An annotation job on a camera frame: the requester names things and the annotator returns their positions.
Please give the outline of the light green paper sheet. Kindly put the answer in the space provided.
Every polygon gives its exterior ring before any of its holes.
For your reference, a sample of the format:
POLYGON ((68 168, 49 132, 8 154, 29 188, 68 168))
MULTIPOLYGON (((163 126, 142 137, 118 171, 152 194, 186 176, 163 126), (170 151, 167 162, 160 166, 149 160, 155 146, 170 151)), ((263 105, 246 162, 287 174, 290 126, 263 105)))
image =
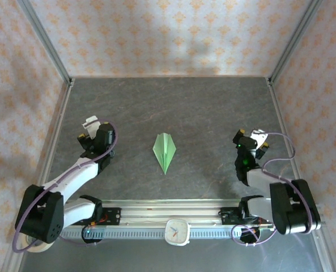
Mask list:
POLYGON ((152 150, 163 173, 166 174, 176 152, 172 136, 167 133, 158 134, 152 150))

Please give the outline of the left aluminium table rail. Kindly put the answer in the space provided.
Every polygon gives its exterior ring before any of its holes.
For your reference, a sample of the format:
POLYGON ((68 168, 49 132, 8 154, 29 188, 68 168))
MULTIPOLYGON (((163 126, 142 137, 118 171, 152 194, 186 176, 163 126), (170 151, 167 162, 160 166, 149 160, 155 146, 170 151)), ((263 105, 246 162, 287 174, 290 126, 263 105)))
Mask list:
POLYGON ((74 83, 75 78, 71 78, 68 83, 62 84, 61 93, 52 115, 49 129, 47 130, 46 141, 42 149, 39 166, 37 167, 38 175, 36 176, 36 180, 33 182, 37 186, 41 186, 45 182, 48 182, 63 118, 74 83))

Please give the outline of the right aluminium frame post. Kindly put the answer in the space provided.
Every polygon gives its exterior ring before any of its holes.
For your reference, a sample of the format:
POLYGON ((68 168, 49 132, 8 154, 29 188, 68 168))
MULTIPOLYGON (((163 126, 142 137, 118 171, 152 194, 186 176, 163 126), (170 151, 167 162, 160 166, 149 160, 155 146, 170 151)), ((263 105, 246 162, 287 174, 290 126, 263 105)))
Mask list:
POLYGON ((287 62, 290 60, 290 57, 294 53, 299 41, 301 40, 306 29, 309 27, 310 22, 314 18, 322 2, 323 0, 310 0, 306 11, 304 12, 302 18, 299 20, 299 23, 296 29, 294 30, 281 57, 279 58, 277 65, 275 66, 272 74, 267 78, 269 86, 273 86, 274 83, 278 80, 280 74, 284 70, 287 62))

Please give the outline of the white square clock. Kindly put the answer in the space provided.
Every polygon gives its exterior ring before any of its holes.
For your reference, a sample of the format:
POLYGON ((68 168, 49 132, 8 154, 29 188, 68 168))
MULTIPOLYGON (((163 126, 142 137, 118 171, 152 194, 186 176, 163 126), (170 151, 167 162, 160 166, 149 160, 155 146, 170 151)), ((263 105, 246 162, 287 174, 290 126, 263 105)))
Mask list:
POLYGON ((191 225, 182 219, 170 219, 165 226, 164 240, 176 247, 190 243, 191 225))

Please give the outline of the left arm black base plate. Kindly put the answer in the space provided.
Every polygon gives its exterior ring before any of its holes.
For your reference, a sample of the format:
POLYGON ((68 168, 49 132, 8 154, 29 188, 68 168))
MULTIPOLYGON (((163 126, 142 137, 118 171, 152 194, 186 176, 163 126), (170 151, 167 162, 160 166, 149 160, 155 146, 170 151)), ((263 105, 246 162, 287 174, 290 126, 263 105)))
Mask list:
POLYGON ((84 219, 79 224, 81 226, 118 226, 120 224, 121 211, 120 207, 103 207, 96 219, 84 219))

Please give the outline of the left aluminium frame post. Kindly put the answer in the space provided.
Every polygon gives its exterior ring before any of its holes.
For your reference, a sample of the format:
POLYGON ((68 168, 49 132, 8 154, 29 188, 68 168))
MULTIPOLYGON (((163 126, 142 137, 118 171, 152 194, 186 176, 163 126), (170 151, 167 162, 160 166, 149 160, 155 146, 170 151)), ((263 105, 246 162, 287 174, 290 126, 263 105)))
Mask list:
POLYGON ((56 67, 59 75, 65 83, 71 85, 74 80, 67 72, 58 52, 53 45, 51 39, 48 36, 46 29, 44 28, 41 20, 39 19, 35 9, 32 6, 30 0, 16 0, 23 12, 25 13, 27 19, 29 20, 34 32, 37 34, 39 40, 41 41, 44 49, 52 60, 54 66, 56 67))

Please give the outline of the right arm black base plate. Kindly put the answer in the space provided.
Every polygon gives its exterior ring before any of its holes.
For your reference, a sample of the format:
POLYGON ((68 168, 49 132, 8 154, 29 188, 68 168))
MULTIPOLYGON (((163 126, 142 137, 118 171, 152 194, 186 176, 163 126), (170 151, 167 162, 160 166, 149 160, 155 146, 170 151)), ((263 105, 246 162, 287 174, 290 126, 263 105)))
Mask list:
POLYGON ((270 221, 254 216, 246 215, 244 211, 239 207, 222 207, 218 212, 221 218, 222 225, 236 225, 236 224, 266 224, 270 221))

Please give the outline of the aluminium mounting rail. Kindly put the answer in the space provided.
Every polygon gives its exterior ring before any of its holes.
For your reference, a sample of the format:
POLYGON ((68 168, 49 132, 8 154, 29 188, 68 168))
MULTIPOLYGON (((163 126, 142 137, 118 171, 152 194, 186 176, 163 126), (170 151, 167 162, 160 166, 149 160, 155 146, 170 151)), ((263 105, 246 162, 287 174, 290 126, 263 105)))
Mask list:
MULTIPOLYGON (((254 213, 254 216, 266 219, 273 223, 271 204, 268 199, 263 199, 264 211, 244 212, 246 215, 254 213)), ((91 209, 89 203, 82 207, 82 203, 68 202, 65 207, 64 228, 72 225, 80 226, 79 222, 85 218, 91 209)), ((217 226, 222 225, 218 212, 222 207, 245 207, 240 199, 166 199, 166 200, 116 200, 102 201, 102 207, 120 207, 121 219, 119 226, 153 226, 163 225, 170 219, 182 219, 193 226, 217 226)))

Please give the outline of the right aluminium table rail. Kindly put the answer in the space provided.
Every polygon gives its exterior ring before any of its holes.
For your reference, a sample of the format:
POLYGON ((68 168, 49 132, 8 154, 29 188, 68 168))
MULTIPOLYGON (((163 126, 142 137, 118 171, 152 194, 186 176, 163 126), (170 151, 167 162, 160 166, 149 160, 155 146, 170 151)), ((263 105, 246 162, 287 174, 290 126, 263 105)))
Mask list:
MULTIPOLYGON (((279 121, 279 125, 280 125, 280 130, 283 134, 285 134, 286 136, 289 137, 289 133, 287 132, 286 124, 284 123, 284 118, 283 118, 283 115, 282 115, 281 110, 280 110, 280 106, 279 106, 278 99, 277 99, 277 96, 276 96, 276 93, 275 93, 275 90, 274 90, 274 86, 271 83, 269 78, 265 78, 265 80, 266 80, 267 87, 269 89, 271 98, 273 100, 274 108, 275 108, 277 118, 278 118, 278 121, 279 121)), ((285 142, 285 145, 286 145, 288 155, 293 156, 294 155, 294 144, 293 144, 292 138, 290 138, 290 137, 289 137, 289 139, 284 138, 284 142, 285 142)), ((296 156, 294 156, 294 158, 291 159, 290 163, 291 163, 291 167, 292 167, 292 171, 293 171, 293 174, 295 176, 295 179, 302 179, 303 177, 302 177, 300 169, 298 167, 296 156)))

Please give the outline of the steel sheet panel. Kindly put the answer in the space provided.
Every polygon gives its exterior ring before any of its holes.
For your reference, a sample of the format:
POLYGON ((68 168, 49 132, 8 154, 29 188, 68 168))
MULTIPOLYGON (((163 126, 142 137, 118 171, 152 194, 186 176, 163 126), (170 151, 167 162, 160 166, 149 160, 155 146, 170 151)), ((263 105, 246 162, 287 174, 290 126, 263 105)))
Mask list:
POLYGON ((274 235, 259 246, 231 239, 109 240, 92 247, 57 241, 43 253, 28 253, 18 272, 328 272, 311 235, 274 235))

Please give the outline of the aluminium frame post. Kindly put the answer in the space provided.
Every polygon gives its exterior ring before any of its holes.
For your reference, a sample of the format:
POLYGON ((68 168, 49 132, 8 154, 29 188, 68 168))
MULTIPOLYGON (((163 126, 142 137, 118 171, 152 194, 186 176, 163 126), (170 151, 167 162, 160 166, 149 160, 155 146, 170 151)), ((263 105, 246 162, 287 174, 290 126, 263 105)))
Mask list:
POLYGON ((301 40, 306 29, 309 27, 310 22, 314 18, 322 2, 323 0, 310 0, 306 11, 304 12, 302 18, 299 20, 299 23, 296 29, 294 30, 281 57, 279 58, 277 65, 275 66, 272 74, 267 78, 269 86, 273 86, 274 83, 278 80, 280 74, 284 70, 287 62, 290 60, 290 57, 294 53, 299 41, 301 40))
POLYGON ((37 34, 39 40, 41 41, 44 49, 52 60, 54 66, 56 67, 59 75, 65 83, 71 85, 74 80, 67 72, 58 52, 53 45, 51 39, 48 36, 46 29, 44 28, 41 20, 39 19, 35 9, 32 6, 30 0, 16 0, 23 12, 25 13, 27 19, 29 20, 34 32, 37 34))

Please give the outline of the masking tape roll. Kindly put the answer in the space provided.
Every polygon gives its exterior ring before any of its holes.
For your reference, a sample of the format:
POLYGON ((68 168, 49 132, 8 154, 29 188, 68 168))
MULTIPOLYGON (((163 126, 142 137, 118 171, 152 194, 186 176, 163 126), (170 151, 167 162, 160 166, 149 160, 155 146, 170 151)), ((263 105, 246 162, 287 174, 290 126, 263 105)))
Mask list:
POLYGON ((22 248, 30 246, 27 251, 31 253, 41 253, 48 250, 54 243, 45 243, 33 237, 22 235, 22 248))

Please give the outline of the aluminium table rail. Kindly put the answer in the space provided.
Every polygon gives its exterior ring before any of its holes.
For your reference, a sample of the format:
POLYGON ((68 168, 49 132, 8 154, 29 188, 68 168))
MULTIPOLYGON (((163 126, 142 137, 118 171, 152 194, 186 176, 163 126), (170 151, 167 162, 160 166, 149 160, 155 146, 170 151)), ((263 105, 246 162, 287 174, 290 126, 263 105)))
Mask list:
POLYGON ((36 180, 33 182, 37 186, 41 186, 45 182, 48 182, 63 118, 74 83, 75 78, 71 78, 68 83, 62 84, 61 93, 52 115, 49 129, 47 130, 46 141, 42 149, 39 166, 37 167, 38 175, 36 176, 36 180))
MULTIPOLYGON (((273 100, 274 108, 275 108, 277 118, 278 118, 278 121, 279 121, 279 125, 280 125, 280 130, 283 134, 285 134, 286 136, 289 137, 289 133, 287 132, 286 124, 284 123, 284 118, 283 118, 283 115, 282 115, 281 110, 280 110, 280 106, 279 106, 278 99, 277 99, 277 96, 276 96, 276 93, 275 93, 275 90, 274 90, 274 86, 271 83, 269 78, 265 78, 265 80, 266 80, 267 87, 269 89, 271 98, 273 100)), ((293 156, 294 155, 294 144, 293 144, 292 138, 290 138, 290 137, 289 137, 289 139, 284 138, 284 142, 285 142, 285 145, 286 145, 288 155, 293 156)), ((292 171, 293 171, 293 174, 295 176, 295 179, 302 179, 303 177, 302 177, 300 169, 298 167, 296 156, 294 156, 294 158, 291 159, 290 163, 291 163, 291 167, 292 167, 292 171)))

